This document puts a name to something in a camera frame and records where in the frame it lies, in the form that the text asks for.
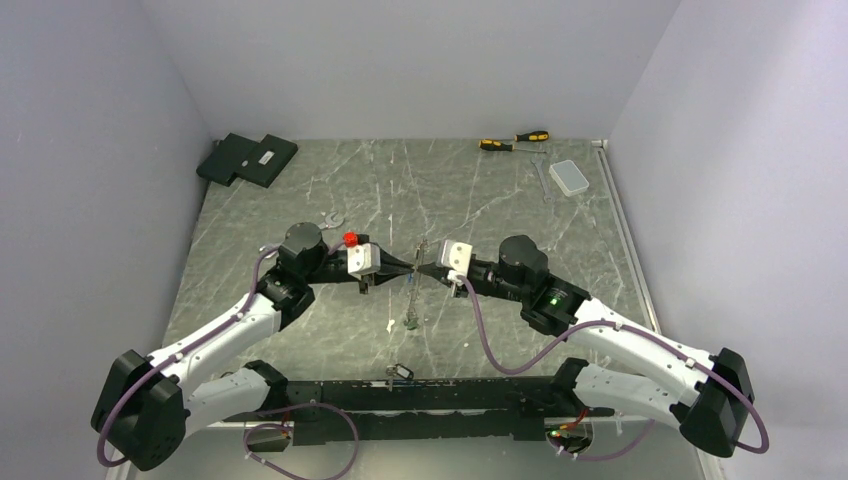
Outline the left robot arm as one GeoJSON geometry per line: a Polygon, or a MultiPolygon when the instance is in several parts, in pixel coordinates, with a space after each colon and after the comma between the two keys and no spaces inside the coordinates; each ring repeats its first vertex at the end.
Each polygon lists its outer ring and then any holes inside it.
{"type": "Polygon", "coordinates": [[[321,229],[292,225],[283,241],[263,249],[247,293],[229,310],[183,339],[142,355],[115,359],[91,418],[97,458],[106,467],[161,465],[180,443],[219,420],[256,413],[264,420],[319,403],[298,394],[264,361],[210,377],[253,344],[297,320],[315,301],[316,284],[355,282],[361,293],[415,271],[365,234],[350,232],[329,246],[321,229]]]}

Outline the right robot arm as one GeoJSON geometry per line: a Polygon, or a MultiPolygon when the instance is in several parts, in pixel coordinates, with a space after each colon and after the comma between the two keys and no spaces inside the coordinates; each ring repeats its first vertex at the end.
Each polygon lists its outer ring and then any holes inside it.
{"type": "Polygon", "coordinates": [[[484,353],[496,370],[518,375],[568,341],[582,343],[623,363],[611,371],[569,358],[551,383],[557,411],[574,415],[610,408],[678,429],[696,448],[720,458],[738,449],[764,454],[770,447],[765,423],[754,406],[744,358],[717,354],[670,340],[605,305],[599,298],[551,273],[549,258],[526,235],[501,242],[496,261],[476,257],[469,244],[447,240],[437,259],[417,272],[472,302],[484,353]],[[500,364],[487,338],[480,297],[520,304],[520,317],[553,341],[526,364],[500,364]]]}

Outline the black tag key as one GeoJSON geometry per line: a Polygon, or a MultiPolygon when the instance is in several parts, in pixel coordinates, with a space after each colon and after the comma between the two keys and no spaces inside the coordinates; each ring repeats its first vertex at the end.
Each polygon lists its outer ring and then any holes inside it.
{"type": "Polygon", "coordinates": [[[393,387],[397,382],[409,382],[414,379],[414,372],[399,363],[389,365],[385,372],[387,375],[386,384],[389,391],[393,390],[393,387]]]}

